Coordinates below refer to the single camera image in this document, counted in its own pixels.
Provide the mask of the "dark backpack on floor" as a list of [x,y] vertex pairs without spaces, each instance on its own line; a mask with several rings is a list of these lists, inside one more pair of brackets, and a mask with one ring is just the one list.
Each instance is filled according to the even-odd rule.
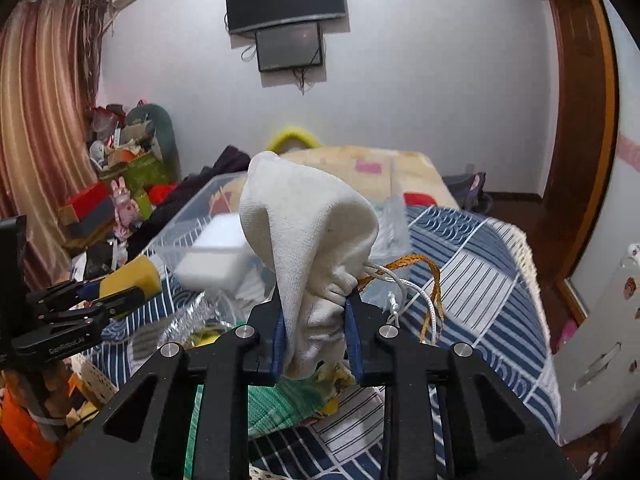
[[445,176],[442,182],[448,188],[458,206],[476,214],[489,214],[494,200],[484,191],[486,174],[484,172],[466,172]]

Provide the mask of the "clear plastic storage box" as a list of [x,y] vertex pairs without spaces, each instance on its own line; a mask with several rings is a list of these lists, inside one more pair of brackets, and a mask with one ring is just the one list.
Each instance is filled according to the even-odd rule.
[[[405,202],[393,171],[357,174],[333,167],[331,172],[365,197],[378,217],[370,260],[383,264],[410,254]],[[181,288],[209,297],[224,292],[253,304],[272,291],[273,274],[242,230],[238,209],[244,183],[242,172],[209,180],[150,243],[162,273]]]

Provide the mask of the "floral yellow silk scarf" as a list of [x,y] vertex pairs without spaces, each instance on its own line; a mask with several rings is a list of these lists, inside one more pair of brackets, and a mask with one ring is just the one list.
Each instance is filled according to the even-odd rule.
[[356,380],[346,360],[324,363],[309,379],[314,394],[314,417],[333,415],[340,407],[340,394],[356,384]]

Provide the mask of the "green knitted cloth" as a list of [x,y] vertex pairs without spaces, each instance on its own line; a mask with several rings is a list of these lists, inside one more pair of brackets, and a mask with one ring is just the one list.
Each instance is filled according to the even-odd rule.
[[248,387],[248,437],[255,439],[294,427],[319,415],[336,396],[320,376],[303,380],[281,377],[273,387]]

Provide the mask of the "yellow sponge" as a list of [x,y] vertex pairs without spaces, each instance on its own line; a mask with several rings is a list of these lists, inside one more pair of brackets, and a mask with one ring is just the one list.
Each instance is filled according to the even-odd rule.
[[117,271],[107,275],[101,281],[99,298],[113,295],[115,292],[121,292],[134,286],[140,287],[144,291],[146,301],[154,298],[162,291],[160,274],[152,260],[147,256],[137,256],[137,258],[126,263]]

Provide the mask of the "white drawstring cloth bag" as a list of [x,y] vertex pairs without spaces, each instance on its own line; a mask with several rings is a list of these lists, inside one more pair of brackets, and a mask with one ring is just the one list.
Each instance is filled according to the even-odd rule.
[[239,214],[247,243],[276,276],[283,374],[303,379],[340,360],[346,298],[378,236],[369,202],[333,174],[262,152],[250,161]]

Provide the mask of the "red storage box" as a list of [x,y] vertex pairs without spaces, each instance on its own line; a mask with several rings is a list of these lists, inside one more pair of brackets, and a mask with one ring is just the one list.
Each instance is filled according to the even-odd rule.
[[81,222],[108,197],[105,185],[96,182],[70,197],[58,208],[58,220],[63,226]]

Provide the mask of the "beige patterned blanket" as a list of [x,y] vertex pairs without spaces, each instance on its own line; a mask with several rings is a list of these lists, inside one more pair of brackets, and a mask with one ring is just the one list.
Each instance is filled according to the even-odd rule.
[[459,208],[431,159],[420,152],[344,145],[288,152],[281,158],[334,174],[372,202],[409,193],[430,196],[439,207]]

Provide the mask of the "blue white patterned bedspread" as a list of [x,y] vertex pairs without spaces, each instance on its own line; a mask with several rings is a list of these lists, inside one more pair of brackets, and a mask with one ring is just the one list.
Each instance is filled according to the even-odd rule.
[[[400,327],[420,332],[424,294],[442,290],[445,324],[441,347],[465,342],[476,349],[550,434],[559,428],[561,400],[552,364],[550,334],[536,270],[524,233],[512,224],[467,211],[410,206],[411,249],[422,261],[410,269],[410,292]],[[120,388],[156,350],[172,321],[192,310],[196,292],[163,273],[162,291],[104,330],[84,352],[103,385]],[[257,478],[374,479],[382,460],[382,388],[349,387],[333,415],[250,439]]]

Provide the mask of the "wooden door frame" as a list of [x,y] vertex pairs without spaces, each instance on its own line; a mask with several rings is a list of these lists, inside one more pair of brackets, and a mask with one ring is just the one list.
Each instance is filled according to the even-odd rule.
[[549,0],[559,65],[558,117],[541,213],[530,242],[544,296],[582,322],[570,284],[597,225],[617,142],[618,77],[602,0]]

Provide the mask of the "small dark wall screen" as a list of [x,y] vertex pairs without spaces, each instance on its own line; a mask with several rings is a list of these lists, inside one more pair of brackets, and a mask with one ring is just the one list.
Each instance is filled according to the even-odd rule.
[[255,34],[258,70],[301,70],[323,65],[323,41],[317,22],[288,24]]

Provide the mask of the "yellow felt ball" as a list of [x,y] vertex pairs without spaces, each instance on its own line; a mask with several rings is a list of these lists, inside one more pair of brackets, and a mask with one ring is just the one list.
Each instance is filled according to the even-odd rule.
[[224,330],[219,327],[202,327],[186,338],[186,346],[188,348],[198,348],[213,344],[221,335],[224,334]]

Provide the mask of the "striped brown curtain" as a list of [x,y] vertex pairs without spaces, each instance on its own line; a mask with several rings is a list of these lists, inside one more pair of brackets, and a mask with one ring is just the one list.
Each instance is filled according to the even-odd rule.
[[1,29],[1,214],[27,218],[25,280],[68,267],[58,210],[96,182],[86,148],[94,104],[84,73],[82,0],[22,0]]

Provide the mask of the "teal plush toy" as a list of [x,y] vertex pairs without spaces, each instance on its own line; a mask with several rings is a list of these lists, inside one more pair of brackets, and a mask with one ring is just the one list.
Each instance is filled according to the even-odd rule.
[[127,126],[136,122],[151,123],[153,131],[148,142],[149,148],[158,160],[176,174],[179,171],[179,155],[174,127],[166,110],[153,103],[138,105],[126,115]]

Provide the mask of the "white foam block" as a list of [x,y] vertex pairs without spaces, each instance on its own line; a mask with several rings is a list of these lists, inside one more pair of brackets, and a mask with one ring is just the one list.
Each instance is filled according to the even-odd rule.
[[216,214],[172,273],[186,289],[235,292],[245,278],[252,255],[240,215]]

